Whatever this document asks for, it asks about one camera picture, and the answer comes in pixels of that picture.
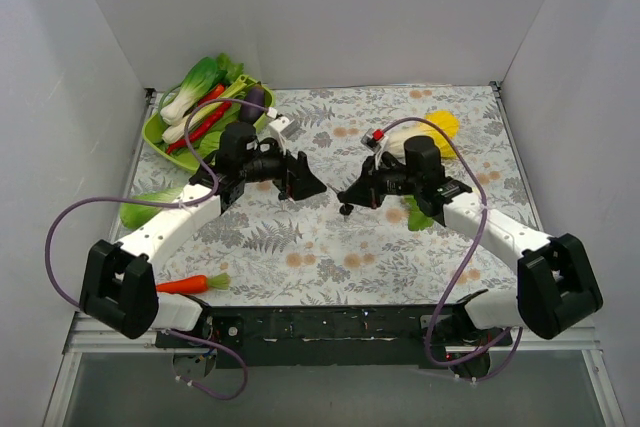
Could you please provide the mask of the black headed key bunch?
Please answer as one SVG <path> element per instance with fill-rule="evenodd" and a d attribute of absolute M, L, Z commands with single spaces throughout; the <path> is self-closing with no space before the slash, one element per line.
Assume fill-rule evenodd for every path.
<path fill-rule="evenodd" d="M 339 209 L 339 213 L 344 216 L 344 217 L 348 217 L 353 211 L 353 206 L 350 204 L 343 204 L 340 209 Z"/>

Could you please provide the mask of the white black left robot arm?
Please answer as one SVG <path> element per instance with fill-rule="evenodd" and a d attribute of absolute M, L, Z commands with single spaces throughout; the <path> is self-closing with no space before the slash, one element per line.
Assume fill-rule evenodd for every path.
<path fill-rule="evenodd" d="M 149 330 L 178 330 L 193 347 L 205 345 L 213 333 L 204 305 L 187 295 L 161 293 L 155 269 L 205 224 L 220 217 L 250 183 L 270 181 L 284 199 L 304 200 L 325 192 L 310 170 L 304 152 L 286 147 L 296 129 L 281 116 L 257 138 L 255 128 L 234 122 L 223 131 L 216 151 L 208 154 L 171 209 L 115 243 L 101 240 L 89 253 L 80 294 L 82 312 L 130 339 Z"/>

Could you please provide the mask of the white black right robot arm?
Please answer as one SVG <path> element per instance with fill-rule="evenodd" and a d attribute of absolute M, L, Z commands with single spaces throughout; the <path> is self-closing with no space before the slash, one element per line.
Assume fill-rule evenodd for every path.
<path fill-rule="evenodd" d="M 480 196 L 445 173 L 439 149 L 428 136 L 404 143 L 404 158 L 384 151 L 375 130 L 362 142 L 372 150 L 357 180 L 338 195 L 341 212 L 380 207 L 389 195 L 411 196 L 418 209 L 441 226 L 471 237 L 516 274 L 514 291 L 487 291 L 458 302 L 454 336 L 475 344 L 490 328 L 524 327 L 552 339 L 603 306 L 603 297 L 583 243 L 573 235 L 553 237 L 487 208 Z"/>

